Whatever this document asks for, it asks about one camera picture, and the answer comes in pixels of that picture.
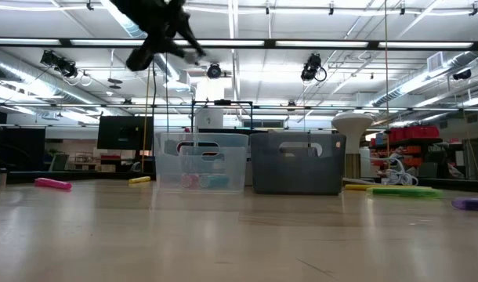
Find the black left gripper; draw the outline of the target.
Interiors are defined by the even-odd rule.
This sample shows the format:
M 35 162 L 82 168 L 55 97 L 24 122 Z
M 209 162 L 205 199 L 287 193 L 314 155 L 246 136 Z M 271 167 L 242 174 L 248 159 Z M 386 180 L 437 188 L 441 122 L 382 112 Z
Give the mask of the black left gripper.
M 178 57 L 207 55 L 190 27 L 190 14 L 183 9 L 186 0 L 109 1 L 147 34 L 143 44 L 136 46 L 129 54 L 125 62 L 129 70 L 146 70 L 154 55 L 161 52 L 169 52 Z M 176 45 L 173 41 L 176 34 L 181 35 L 195 53 L 187 53 Z

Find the red highlighter marker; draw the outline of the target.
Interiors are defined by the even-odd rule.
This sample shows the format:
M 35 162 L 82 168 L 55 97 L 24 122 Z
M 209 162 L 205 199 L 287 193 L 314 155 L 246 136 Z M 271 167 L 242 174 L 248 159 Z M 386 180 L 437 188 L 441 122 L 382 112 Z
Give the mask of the red highlighter marker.
M 180 178 L 180 186 L 184 189 L 197 189 L 199 176 L 195 174 L 182 174 Z

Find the blue marker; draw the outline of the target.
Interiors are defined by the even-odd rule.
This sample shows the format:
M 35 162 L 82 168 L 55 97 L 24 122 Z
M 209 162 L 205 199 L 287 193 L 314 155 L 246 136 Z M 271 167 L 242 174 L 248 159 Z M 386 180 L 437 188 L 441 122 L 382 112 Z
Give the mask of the blue marker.
M 214 175 L 214 174 L 206 174 L 200 175 L 198 184 L 199 187 L 202 189 L 222 189 L 223 187 L 227 187 L 230 179 L 227 175 Z

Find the pink marker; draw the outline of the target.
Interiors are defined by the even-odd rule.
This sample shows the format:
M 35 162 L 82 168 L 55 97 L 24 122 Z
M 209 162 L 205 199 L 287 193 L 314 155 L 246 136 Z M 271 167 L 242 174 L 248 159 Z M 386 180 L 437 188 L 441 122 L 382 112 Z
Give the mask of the pink marker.
M 72 184 L 71 183 L 63 182 L 63 181 L 59 181 L 59 180 L 55 180 L 55 179 L 37 178 L 34 181 L 34 184 L 36 186 L 53 188 L 53 189 L 58 189 L 58 190 L 71 190 L 72 189 Z

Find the green marker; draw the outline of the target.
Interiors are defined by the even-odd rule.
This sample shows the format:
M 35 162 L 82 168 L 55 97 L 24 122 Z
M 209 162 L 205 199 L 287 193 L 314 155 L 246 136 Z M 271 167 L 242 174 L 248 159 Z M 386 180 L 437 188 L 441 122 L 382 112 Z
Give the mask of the green marker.
M 368 188 L 367 192 L 374 196 L 414 197 L 414 198 L 440 198 L 443 192 L 435 189 L 419 188 Z

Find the purple marker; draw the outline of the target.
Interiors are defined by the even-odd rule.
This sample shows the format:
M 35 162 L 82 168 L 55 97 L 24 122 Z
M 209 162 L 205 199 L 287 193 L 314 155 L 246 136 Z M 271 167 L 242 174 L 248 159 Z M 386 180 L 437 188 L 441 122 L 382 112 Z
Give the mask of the purple marker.
M 451 204 L 457 209 L 478 211 L 478 198 L 456 198 Z

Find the black monitor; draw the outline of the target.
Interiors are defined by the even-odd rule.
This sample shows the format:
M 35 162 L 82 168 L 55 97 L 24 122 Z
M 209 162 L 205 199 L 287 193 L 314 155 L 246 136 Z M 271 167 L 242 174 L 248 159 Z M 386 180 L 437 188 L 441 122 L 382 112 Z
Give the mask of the black monitor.
M 104 150 L 151 150 L 152 117 L 104 116 L 100 118 L 97 148 Z

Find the white numbered box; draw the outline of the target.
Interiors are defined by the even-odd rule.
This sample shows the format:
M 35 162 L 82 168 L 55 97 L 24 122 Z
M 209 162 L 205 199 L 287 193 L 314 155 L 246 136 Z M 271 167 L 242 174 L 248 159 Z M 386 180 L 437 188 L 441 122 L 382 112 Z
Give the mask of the white numbered box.
M 195 113 L 195 127 L 223 128 L 223 109 L 203 107 Z

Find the clear plastic bin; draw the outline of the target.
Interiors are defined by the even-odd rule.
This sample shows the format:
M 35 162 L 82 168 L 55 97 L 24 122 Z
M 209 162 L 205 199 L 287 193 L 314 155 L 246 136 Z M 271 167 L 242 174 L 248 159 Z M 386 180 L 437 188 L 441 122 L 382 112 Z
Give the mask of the clear plastic bin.
M 242 193 L 244 185 L 236 191 L 221 190 L 190 190 L 184 189 L 179 184 L 181 168 L 179 152 L 183 146 L 243 146 L 247 148 L 249 138 L 247 135 L 235 133 L 174 133 L 159 132 L 155 138 L 155 164 L 156 179 L 160 190 L 173 190 L 182 192 L 203 193 Z

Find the wooden shelf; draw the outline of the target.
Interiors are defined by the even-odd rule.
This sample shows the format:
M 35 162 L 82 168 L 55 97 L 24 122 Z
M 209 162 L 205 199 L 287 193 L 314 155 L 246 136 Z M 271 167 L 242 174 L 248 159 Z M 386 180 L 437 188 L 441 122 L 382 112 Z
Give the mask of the wooden shelf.
M 76 152 L 73 157 L 73 169 L 82 171 L 95 171 L 96 161 L 93 152 Z

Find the white plastic bin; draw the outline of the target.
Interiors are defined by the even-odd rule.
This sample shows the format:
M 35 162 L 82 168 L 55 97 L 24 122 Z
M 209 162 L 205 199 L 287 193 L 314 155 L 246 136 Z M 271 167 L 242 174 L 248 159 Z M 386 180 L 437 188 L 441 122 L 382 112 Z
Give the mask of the white plastic bin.
M 247 148 L 243 146 L 183 146 L 179 152 L 181 174 L 227 175 L 228 186 L 221 191 L 236 191 L 244 185 Z M 194 190 L 209 190 L 198 187 Z

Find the black rig bar with lights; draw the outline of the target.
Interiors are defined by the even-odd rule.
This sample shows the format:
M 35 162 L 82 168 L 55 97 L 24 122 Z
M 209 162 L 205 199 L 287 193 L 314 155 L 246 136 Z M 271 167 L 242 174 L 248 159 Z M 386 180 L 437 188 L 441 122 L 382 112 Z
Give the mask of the black rig bar with lights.
M 0 46 L 51 48 L 132 48 L 140 38 L 4 38 Z M 439 41 L 354 41 L 303 39 L 200 39 L 205 49 L 329 49 L 370 51 L 478 51 L 478 42 Z

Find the grey office chair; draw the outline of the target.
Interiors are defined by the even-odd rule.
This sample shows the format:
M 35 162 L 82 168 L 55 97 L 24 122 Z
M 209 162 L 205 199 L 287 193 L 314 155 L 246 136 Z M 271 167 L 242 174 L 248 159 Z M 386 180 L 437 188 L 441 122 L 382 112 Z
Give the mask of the grey office chair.
M 68 154 L 55 154 L 49 166 L 50 172 L 64 171 L 67 166 Z

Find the black cabinet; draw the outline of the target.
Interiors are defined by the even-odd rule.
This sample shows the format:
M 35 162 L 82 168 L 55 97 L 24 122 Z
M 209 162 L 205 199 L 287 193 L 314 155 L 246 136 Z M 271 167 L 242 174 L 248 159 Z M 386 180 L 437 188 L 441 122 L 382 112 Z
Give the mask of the black cabinet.
M 7 114 L 0 112 L 0 168 L 9 171 L 40 171 L 44 167 L 45 130 L 3 126 Z

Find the dark smoky plastic bin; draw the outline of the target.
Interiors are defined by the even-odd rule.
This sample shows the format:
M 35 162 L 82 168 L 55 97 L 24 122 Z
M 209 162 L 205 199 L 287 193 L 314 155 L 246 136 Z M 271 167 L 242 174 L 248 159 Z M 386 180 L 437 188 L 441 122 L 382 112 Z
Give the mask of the dark smoky plastic bin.
M 341 193 L 346 156 L 344 135 L 264 132 L 251 135 L 250 141 L 255 193 Z

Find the white mushroom table lamp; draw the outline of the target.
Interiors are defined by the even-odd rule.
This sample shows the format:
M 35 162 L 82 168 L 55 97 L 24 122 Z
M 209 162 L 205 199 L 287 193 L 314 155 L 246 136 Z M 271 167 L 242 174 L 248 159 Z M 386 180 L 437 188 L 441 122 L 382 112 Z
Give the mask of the white mushroom table lamp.
M 341 113 L 333 118 L 332 126 L 346 137 L 344 176 L 347 179 L 360 178 L 360 139 L 373 122 L 368 114 Z

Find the shelf with red bins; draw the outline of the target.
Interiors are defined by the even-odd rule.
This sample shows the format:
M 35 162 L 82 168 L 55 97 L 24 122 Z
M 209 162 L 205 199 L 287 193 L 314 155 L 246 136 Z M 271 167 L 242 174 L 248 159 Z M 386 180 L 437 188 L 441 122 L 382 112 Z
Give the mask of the shelf with red bins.
M 419 168 L 424 163 L 429 148 L 441 142 L 436 126 L 414 125 L 391 128 L 389 133 L 378 133 L 371 139 L 369 149 L 372 157 L 385 158 L 398 154 L 407 168 Z

